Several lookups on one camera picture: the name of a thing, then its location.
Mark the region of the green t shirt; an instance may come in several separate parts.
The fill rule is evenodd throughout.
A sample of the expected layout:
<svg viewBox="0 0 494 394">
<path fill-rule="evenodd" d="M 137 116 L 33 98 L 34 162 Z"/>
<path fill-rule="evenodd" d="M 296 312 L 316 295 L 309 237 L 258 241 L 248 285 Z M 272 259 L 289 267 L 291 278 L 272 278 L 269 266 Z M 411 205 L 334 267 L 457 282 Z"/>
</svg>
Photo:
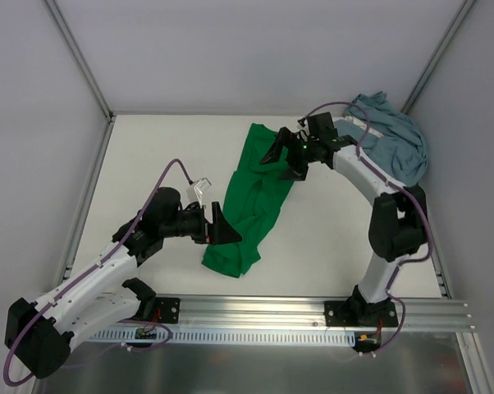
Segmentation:
<svg viewBox="0 0 494 394">
<path fill-rule="evenodd" d="M 222 209 L 242 241 L 210 245 L 202 260 L 204 267 L 221 275 L 239 278 L 261 259 L 258 247 L 276 225 L 293 186 L 292 181 L 280 178 L 289 168 L 284 158 L 275 163 L 260 163 L 276 136 L 275 131 L 261 124 L 254 123 L 249 128 Z"/>
</svg>

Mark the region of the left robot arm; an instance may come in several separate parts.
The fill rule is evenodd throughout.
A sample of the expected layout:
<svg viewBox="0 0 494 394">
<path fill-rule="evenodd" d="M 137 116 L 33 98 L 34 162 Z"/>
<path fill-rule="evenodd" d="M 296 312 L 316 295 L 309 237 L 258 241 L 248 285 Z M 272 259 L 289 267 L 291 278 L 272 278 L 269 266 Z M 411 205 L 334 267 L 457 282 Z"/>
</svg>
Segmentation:
<svg viewBox="0 0 494 394">
<path fill-rule="evenodd" d="M 183 207 L 177 190 L 160 187 L 92 263 L 35 301 L 15 301 L 7 313 L 5 332 L 7 385 L 15 386 L 9 377 L 13 360 L 19 360 L 31 377 L 43 379 L 95 333 L 119 321 L 151 318 L 156 293 L 132 274 L 162 249 L 166 239 L 189 237 L 198 245 L 242 240 L 219 203 L 212 203 L 211 211 L 207 219 L 199 200 Z"/>
</svg>

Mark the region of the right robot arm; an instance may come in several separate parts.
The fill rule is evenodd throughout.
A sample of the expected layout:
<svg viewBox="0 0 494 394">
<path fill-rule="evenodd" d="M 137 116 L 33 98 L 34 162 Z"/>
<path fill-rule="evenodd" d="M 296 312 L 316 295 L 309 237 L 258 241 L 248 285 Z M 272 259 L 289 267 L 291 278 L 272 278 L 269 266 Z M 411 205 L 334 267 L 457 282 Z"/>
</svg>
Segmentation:
<svg viewBox="0 0 494 394">
<path fill-rule="evenodd" d="M 356 327 L 394 327 L 391 288 L 400 269 L 419 260 L 430 244 L 426 195 L 420 186 L 405 186 L 389 176 L 364 153 L 362 142 L 339 135 L 328 112 L 301 120 L 302 130 L 282 127 L 261 164 L 285 159 L 281 179 L 302 181 L 309 164 L 323 163 L 344 176 L 370 203 L 368 240 L 373 254 L 363 279 L 336 309 L 327 310 L 326 323 Z"/>
</svg>

